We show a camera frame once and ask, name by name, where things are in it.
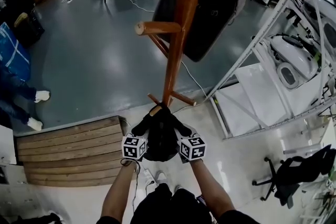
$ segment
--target black office chair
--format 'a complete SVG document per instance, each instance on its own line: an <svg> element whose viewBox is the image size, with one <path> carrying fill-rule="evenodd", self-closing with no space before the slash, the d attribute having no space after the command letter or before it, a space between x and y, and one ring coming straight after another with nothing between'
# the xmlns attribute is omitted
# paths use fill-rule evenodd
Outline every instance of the black office chair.
<svg viewBox="0 0 336 224"><path fill-rule="evenodd" d="M326 175L332 168L336 156L336 150L330 148L331 145L324 147L308 158L296 156L281 161L281 166L275 172L272 161L265 158L269 163L272 179L265 182L257 183L252 181L253 186L260 186L271 183L266 197L260 200L266 201L270 194L277 189L275 197L280 200L282 206L286 205L290 209L293 206L293 194L299 188L299 183L309 183L315 181L320 174ZM301 163L299 166L290 167L293 162Z"/></svg>

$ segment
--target white floor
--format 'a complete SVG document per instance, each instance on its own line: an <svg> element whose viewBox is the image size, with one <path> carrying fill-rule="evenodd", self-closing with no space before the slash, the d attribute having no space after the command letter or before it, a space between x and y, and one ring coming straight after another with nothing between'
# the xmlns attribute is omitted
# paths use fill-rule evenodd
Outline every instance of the white floor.
<svg viewBox="0 0 336 224"><path fill-rule="evenodd" d="M120 115L133 125L139 122L151 107L152 105L141 106L123 111ZM209 103L182 110L176 116L183 123L194 127L207 141L208 151L204 162L217 181L229 193L237 210L250 215L260 223L300 222L299 215L303 212L304 204L311 199L312 192L303 194L298 190L294 196L294 207L289 210L287 207L282 207L274 195L271 195L266 202L260 201L260 197L266 194L269 185L255 187L251 185L251 181L270 175L269 166L264 162L265 156L279 163L285 158L282 153L284 147L296 147L298 144L308 145L303 135L296 134L304 129L303 120L285 129L223 141L224 135ZM195 195L201 194L190 165L182 164L179 156L175 156L166 163L144 160L142 165L148 168L153 175L158 170L163 170L168 177L171 190L177 184L181 184ZM67 224L92 224L99 219L101 206L109 186L87 188L36 186L34 189L45 211L53 210L60 213ZM131 185L123 223L130 223L132 218L131 201L134 197L134 189L135 180ZM135 206L144 197L145 179L143 174L140 174Z"/></svg>

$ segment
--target epoxy floor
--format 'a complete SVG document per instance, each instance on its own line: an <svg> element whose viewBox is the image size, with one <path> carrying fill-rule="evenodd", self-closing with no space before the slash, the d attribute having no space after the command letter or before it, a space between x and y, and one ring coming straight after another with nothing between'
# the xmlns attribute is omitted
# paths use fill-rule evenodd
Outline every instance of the epoxy floor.
<svg viewBox="0 0 336 224"><path fill-rule="evenodd" d="M36 7L45 28L41 39L30 48L29 82L51 91L48 102L37 105L19 99L19 104L54 130L91 121L108 114L150 103L148 93L162 95L166 58L148 37L139 37L134 25L151 20L128 0L48 0ZM159 0L133 0L155 10ZM214 86L248 46L271 13L270 8L247 0L241 14L228 26L203 60L184 58L191 74L204 87ZM270 34L295 33L282 14ZM246 61L254 63L254 57ZM176 90L191 92L198 86L181 68ZM14 121L16 135L31 129Z"/></svg>
<svg viewBox="0 0 336 224"><path fill-rule="evenodd" d="M144 105L124 111L121 115L131 125L138 123L152 105ZM276 169L281 159L286 159L283 150L309 143L298 131L304 130L304 122L298 121L278 130L268 131L249 137L234 138L223 141L223 133L210 103L204 103L195 108L188 108L176 114L179 120L194 127L206 141L208 150L204 163L215 179L225 188L231 197L235 208L250 215L262 224L297 224L301 223L299 216L307 210L312 201L312 195L322 185L308 188L304 184L293 196L294 206L288 209L281 206L274 194L263 202L260 197L268 191L269 185L252 186L252 180L263 179L270 175L270 168L264 162L264 157L270 157ZM200 189L188 163L182 164L177 155L170 161L149 162L144 160L142 166L149 169L155 177L157 171L166 173L171 191L176 185L182 185L195 195L200 195ZM110 186L87 188L55 188L34 186L45 212L53 210L61 214L67 224L93 224L99 219L103 200ZM155 186L149 186L150 193ZM135 207L146 196L146 180L141 170L139 185L136 192ZM123 223L130 223L133 216L132 199L135 194L135 180L131 183L128 204ZM316 215L317 211L306 211Z"/></svg>

